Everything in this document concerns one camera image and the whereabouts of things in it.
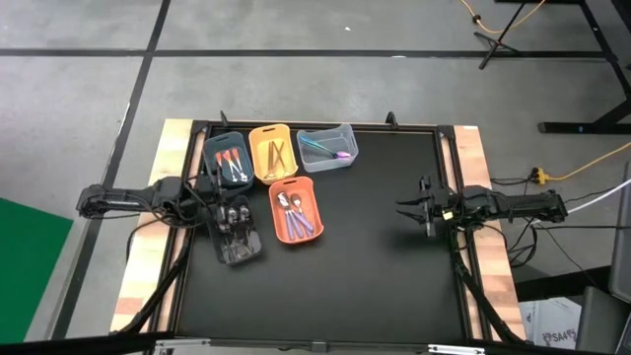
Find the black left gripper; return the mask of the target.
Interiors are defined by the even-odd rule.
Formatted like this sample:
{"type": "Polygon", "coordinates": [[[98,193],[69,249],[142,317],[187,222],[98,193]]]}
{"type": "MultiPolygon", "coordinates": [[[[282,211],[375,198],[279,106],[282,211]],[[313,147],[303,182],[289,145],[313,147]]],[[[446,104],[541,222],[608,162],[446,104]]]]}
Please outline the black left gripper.
{"type": "Polygon", "coordinates": [[[245,193],[245,189],[223,190],[222,168],[213,161],[204,173],[189,177],[185,186],[190,190],[191,196],[200,204],[198,215],[204,217],[210,226],[217,227],[223,221],[220,216],[221,209],[228,211],[235,209],[240,211],[246,207],[245,200],[234,200],[224,203],[224,198],[233,198],[245,193]]]}

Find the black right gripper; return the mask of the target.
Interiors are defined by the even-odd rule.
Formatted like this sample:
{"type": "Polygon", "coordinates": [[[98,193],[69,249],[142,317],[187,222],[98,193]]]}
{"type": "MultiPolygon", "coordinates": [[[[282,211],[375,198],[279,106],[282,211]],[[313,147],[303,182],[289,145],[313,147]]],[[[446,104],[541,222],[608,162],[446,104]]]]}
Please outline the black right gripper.
{"type": "Polygon", "coordinates": [[[396,200],[397,205],[421,206],[422,214],[396,210],[404,217],[416,222],[423,222],[427,237],[436,237],[436,227],[434,220],[449,220],[454,217],[454,210],[458,204],[458,197],[450,187],[444,187],[441,183],[435,185],[429,176],[421,177],[419,181],[420,197],[411,199],[396,200]]]}

